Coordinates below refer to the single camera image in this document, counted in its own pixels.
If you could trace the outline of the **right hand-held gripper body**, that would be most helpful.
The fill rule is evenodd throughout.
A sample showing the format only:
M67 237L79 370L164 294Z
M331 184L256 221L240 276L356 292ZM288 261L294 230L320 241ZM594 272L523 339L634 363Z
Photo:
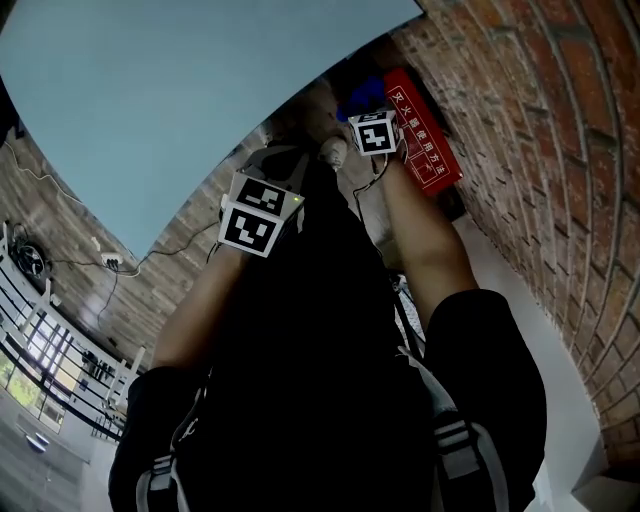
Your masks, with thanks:
M407 141L395 109L351 116L348 122L362 156L399 153L401 161L406 161Z

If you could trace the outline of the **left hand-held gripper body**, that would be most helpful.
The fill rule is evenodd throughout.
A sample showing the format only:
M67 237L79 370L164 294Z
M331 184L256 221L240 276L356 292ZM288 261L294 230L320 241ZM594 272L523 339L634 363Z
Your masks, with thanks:
M309 163L309 153L293 145L272 145L253 152L234 173L221 200L218 242L268 257L298 222Z

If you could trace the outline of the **red fire extinguisher box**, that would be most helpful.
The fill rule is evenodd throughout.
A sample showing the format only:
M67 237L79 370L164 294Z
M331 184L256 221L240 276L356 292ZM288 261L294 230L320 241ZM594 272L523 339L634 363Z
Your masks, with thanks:
M393 103L407 144L405 168L426 196L436 196L463 177L436 118L405 68L384 75L385 95Z

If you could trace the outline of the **person's left forearm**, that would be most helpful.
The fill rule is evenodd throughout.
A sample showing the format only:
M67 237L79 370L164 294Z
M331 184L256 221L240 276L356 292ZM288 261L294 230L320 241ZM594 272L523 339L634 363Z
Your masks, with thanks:
M152 357L153 369L197 368L208 359L214 333L251 259L251 254L228 245L212 254L163 325Z

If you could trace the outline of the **person's right forearm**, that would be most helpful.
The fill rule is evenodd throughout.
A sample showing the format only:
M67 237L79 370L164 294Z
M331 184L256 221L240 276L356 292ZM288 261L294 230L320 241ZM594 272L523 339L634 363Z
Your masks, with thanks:
M388 160L381 185L408 287L427 327L442 301L478 283L458 232L417 188L398 156Z

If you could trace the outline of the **person's white shoe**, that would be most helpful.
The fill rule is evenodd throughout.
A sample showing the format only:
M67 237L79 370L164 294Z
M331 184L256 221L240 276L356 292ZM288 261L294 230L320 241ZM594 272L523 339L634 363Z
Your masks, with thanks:
M337 172L344 165L348 149L348 143L343 137L332 136L321 145L318 159Z

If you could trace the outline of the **person's black clothing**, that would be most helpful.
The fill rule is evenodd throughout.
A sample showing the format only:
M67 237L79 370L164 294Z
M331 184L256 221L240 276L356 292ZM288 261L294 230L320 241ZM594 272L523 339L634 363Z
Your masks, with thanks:
M508 301L479 285L446 298L410 355L337 172L309 166L302 227L252 255L208 359L131 384L113 512L525 512L533 501L546 396Z

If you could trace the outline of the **black floor fan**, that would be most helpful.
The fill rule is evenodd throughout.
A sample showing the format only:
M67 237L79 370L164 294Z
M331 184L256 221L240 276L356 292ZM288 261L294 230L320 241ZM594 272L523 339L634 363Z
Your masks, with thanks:
M14 242L9 254L20 271L26 276L40 278L48 268L42 249L28 239L20 239Z

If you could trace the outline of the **white and black railing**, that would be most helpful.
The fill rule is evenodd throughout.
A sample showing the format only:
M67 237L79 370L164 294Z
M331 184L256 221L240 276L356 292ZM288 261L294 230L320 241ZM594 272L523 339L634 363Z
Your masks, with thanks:
M118 441L145 351L117 360L58 310L47 261L0 223L0 389L58 435Z

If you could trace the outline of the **glass window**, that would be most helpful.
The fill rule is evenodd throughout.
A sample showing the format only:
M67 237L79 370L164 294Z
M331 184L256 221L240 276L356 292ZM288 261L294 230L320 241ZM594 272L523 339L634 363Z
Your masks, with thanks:
M56 434L80 373L72 342L70 332L44 314L26 326L23 345L9 334L0 339L0 389Z

